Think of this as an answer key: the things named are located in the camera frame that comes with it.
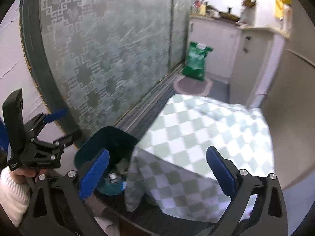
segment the covered table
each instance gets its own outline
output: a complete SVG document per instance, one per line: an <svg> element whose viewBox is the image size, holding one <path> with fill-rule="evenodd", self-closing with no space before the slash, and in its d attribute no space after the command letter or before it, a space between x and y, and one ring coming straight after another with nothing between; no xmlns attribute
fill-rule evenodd
<svg viewBox="0 0 315 236"><path fill-rule="evenodd" d="M238 169L255 176L273 172L271 137L260 109L177 94L134 148L125 189L127 211L134 211L147 194L165 214L217 222L231 199L206 162L212 145ZM255 199L252 195L243 218Z"/></svg>

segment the silver screw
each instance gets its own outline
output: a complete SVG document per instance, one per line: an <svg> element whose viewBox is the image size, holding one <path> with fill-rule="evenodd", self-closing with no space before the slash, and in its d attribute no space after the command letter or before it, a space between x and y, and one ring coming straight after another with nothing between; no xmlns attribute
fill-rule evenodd
<svg viewBox="0 0 315 236"><path fill-rule="evenodd" d="M248 175L247 170L240 170L239 173L240 173L242 176L247 176L247 175Z"/></svg>
<svg viewBox="0 0 315 236"><path fill-rule="evenodd" d="M38 179L39 180L44 180L46 178L46 175L45 174L40 174L39 176L38 176Z"/></svg>
<svg viewBox="0 0 315 236"><path fill-rule="evenodd" d="M76 172L74 170L71 170L68 172L68 177L74 177L76 175Z"/></svg>
<svg viewBox="0 0 315 236"><path fill-rule="evenodd" d="M273 173L271 173L269 176L270 176L270 178L273 179L273 180L275 180L275 179L277 178L277 176L276 176L275 174L273 174Z"/></svg>

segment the checkered tablecloth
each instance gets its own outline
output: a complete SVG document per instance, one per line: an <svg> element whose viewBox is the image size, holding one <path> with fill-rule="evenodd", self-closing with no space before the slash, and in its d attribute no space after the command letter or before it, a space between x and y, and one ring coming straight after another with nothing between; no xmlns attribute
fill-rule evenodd
<svg viewBox="0 0 315 236"><path fill-rule="evenodd" d="M212 145L238 169L255 176L273 172L271 137L260 109L174 95L134 148L125 189L127 210L135 210L148 194L165 214L217 222L231 199L206 162ZM243 218L255 199L252 195Z"/></svg>

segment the green plastic bag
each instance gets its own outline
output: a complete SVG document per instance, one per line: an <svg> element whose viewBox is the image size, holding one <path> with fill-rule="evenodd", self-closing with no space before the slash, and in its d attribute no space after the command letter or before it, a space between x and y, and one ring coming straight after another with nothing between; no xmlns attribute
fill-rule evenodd
<svg viewBox="0 0 315 236"><path fill-rule="evenodd" d="M204 60L208 52L213 49L203 44L190 42L187 54L186 65L183 69L183 75L188 77L204 80Z"/></svg>

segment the white cabinet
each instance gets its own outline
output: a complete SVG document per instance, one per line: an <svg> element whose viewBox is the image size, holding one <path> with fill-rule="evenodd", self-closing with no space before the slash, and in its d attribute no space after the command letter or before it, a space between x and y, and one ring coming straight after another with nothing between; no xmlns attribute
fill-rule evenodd
<svg viewBox="0 0 315 236"><path fill-rule="evenodd" d="M228 81L233 70L239 36L240 30L231 23L191 17L189 41L213 48L205 61L205 71L210 75Z"/></svg>
<svg viewBox="0 0 315 236"><path fill-rule="evenodd" d="M260 106L277 70L284 43L285 38L270 28L243 29L230 79L231 104Z"/></svg>

